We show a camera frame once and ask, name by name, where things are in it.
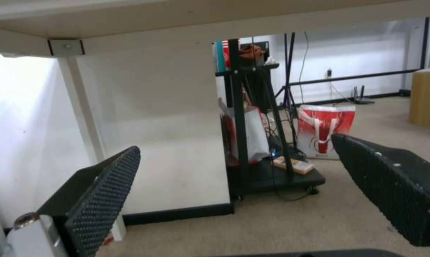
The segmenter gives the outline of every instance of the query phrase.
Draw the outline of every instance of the cable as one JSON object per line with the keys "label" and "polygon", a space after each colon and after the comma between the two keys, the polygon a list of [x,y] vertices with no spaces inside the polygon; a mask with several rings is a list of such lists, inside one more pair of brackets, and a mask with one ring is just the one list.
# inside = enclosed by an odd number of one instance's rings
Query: cable
{"label": "cable", "polygon": [[[304,54],[304,56],[303,56],[301,73],[300,73],[300,75],[299,75],[299,83],[301,82],[301,79],[302,79],[303,67],[304,67],[304,65],[305,65],[305,60],[306,60],[306,58],[307,58],[308,48],[310,47],[310,41],[308,40],[307,32],[306,32],[306,31],[304,31],[303,33],[304,33],[304,35],[305,35],[305,40],[307,41],[307,48],[306,48],[306,50],[305,50],[305,54]],[[302,85],[300,85],[300,84],[299,84],[299,88],[300,88],[300,91],[301,91],[302,104],[305,104],[305,101],[303,100],[303,90],[302,90]]]}
{"label": "cable", "polygon": [[329,85],[331,86],[331,88],[333,88],[340,96],[342,96],[342,98],[344,98],[346,101],[354,104],[353,101],[351,101],[350,99],[346,98],[342,93],[340,93],[340,91],[337,90],[337,88],[332,84],[332,81],[329,81]]}

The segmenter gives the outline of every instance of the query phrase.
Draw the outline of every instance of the caster wheel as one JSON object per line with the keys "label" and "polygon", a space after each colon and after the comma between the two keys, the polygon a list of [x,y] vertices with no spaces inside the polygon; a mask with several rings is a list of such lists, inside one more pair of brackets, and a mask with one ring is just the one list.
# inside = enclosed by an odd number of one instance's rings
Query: caster wheel
{"label": "caster wheel", "polygon": [[319,190],[316,187],[308,187],[307,192],[309,195],[319,194]]}

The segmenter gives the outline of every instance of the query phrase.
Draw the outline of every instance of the black cable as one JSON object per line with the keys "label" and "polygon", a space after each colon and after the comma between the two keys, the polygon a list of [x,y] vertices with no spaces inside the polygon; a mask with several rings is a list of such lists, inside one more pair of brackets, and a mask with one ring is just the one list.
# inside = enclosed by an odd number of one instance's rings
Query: black cable
{"label": "black cable", "polygon": [[[300,75],[299,75],[299,83],[301,82],[301,79],[302,79],[303,67],[304,67],[304,65],[305,65],[305,60],[306,60],[306,58],[307,58],[308,48],[309,48],[309,46],[310,46],[310,42],[309,42],[309,40],[308,40],[307,32],[306,32],[306,31],[304,31],[303,33],[304,33],[304,35],[305,35],[305,40],[307,41],[307,48],[306,48],[306,50],[305,50],[305,54],[304,54],[304,56],[303,56],[301,73],[300,73]],[[301,91],[302,104],[304,104],[304,103],[305,103],[305,101],[303,100],[303,90],[302,90],[302,85],[301,85],[301,84],[299,84],[299,88],[300,88],[300,91]]]}

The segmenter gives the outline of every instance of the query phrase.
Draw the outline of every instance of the white desk surface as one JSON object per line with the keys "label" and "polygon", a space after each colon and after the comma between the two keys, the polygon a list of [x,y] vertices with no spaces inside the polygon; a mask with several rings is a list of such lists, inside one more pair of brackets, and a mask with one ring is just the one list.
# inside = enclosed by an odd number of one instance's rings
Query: white desk surface
{"label": "white desk surface", "polygon": [[425,16],[430,0],[2,0],[0,52],[48,56],[46,39],[83,39],[97,54]]}

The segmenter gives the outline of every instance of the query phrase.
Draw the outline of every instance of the red object on shelf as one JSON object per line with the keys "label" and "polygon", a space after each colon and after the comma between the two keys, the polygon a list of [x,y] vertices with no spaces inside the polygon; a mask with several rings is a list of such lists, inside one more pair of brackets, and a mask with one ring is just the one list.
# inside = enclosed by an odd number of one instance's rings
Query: red object on shelf
{"label": "red object on shelf", "polygon": [[231,68],[231,58],[229,57],[229,45],[227,40],[223,40],[223,53],[226,68]]}

